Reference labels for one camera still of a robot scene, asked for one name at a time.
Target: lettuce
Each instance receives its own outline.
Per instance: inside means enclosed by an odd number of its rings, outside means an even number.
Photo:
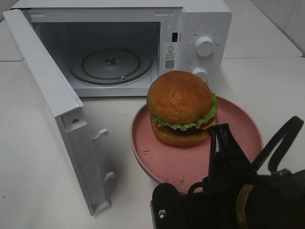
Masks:
[[[176,130],[176,129],[180,129],[182,131],[185,131],[187,130],[188,128],[190,127],[195,127],[196,129],[199,129],[201,124],[205,124],[207,123],[211,118],[215,117],[216,116],[216,113],[217,113],[217,97],[216,97],[216,94],[215,93],[212,93],[212,106],[211,106],[211,109],[209,111],[209,113],[207,113],[205,116],[201,117],[201,118],[198,118],[195,122],[193,123],[186,123],[186,124],[174,124],[174,123],[169,123],[169,122],[166,122],[162,119],[160,119],[159,117],[157,116],[154,116],[152,115],[152,120],[154,122],[158,122],[160,123],[161,125],[163,126],[169,126],[170,128]]]

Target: white microwave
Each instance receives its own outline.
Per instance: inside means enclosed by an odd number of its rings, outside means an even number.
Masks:
[[[222,0],[20,0],[3,13],[33,88],[61,133],[93,215],[107,207],[79,97],[145,96],[172,70],[208,82],[232,14]]]

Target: open microwave door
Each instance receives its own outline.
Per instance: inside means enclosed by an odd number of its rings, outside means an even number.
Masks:
[[[32,29],[30,16],[20,10],[3,13],[30,82],[48,116],[57,124],[89,212],[94,215],[109,206],[104,183],[114,174],[102,174],[93,140],[83,114],[83,104]]]

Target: white table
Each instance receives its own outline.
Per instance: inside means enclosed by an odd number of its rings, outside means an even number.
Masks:
[[[225,59],[211,89],[244,108],[266,143],[293,115],[305,119],[304,58]],[[0,222],[1,229],[152,229],[149,202],[156,184],[138,165],[129,130],[145,98],[85,98],[92,132],[109,167],[112,206],[91,217],[70,160],[20,62],[0,63]],[[304,169],[305,130],[280,168]],[[266,163],[259,171],[267,174]]]
[[[224,58],[301,57],[302,53],[248,0],[225,0],[233,17]],[[5,21],[0,23],[0,61],[20,60]]]

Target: white knob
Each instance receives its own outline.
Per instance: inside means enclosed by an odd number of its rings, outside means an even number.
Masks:
[[[212,38],[204,36],[196,41],[196,52],[199,56],[208,56],[214,51],[214,41]]]
[[[208,81],[209,73],[205,68],[195,68],[192,73],[200,77],[203,81]]]

